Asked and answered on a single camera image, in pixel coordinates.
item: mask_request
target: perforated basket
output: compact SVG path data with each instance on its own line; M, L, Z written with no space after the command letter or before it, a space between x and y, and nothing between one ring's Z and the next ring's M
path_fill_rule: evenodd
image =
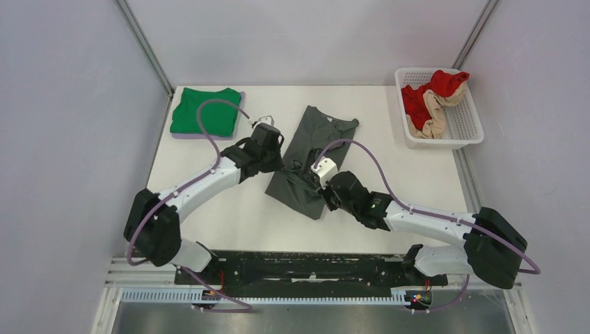
M401 119L404 123L407 146L409 148L457 150L467 144L481 143L484 139L484 131L481 128L479 116L477 115L469 87L467 87L467 92L465 92L465 97L461 103L456 106L444 107L447 129L442 135L442 139L415 138L410 134L406 119L406 109L404 108L404 99L401 97L401 89L406 85L410 85L416 89L423 84L429 83L432 74L437 70L443 70L450 74L460 72L451 68L437 67L403 67L395 71L395 85L397 87L397 97L399 108L401 109Z

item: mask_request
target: gray wall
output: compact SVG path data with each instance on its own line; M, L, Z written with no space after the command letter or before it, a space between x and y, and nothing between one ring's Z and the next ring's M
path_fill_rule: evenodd
M588 333L590 2L503 1L465 65L486 139L468 150L485 205L529 241L540 333Z
M166 96L111 0L0 4L0 333L87 333Z
M383 84L449 67L485 0L128 0L174 85Z

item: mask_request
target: stack of clothes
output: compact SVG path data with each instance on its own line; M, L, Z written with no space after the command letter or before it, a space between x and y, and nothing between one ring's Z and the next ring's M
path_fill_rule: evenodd
M414 90L401 89L410 134L415 138L441 139L447 128L445 106L456 106L467 91L469 73L448 74L438 70L430 82Z
M174 138L195 139L204 138L197 122L197 108L207 100L221 99L231 102L239 107L244 103L246 95L231 88L218 92L203 92L190 88L184 88L180 103L172 114L170 133ZM224 140L234 137L237 130L239 112L232 106L222 103L211 103L201 111L201 120L207 133L215 139Z

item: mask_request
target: green cloth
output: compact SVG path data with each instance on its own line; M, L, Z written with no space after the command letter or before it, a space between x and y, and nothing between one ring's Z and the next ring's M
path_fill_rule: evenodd
M218 92L202 92L185 88L180 97L180 103L172 113L170 132L174 134L202 134L197 122L197 108L205 101L222 99L237 106L240 104L240 94L226 88ZM201 111L201 120L209 134L220 137L231 137L234 133L238 110L227 104L211 103Z

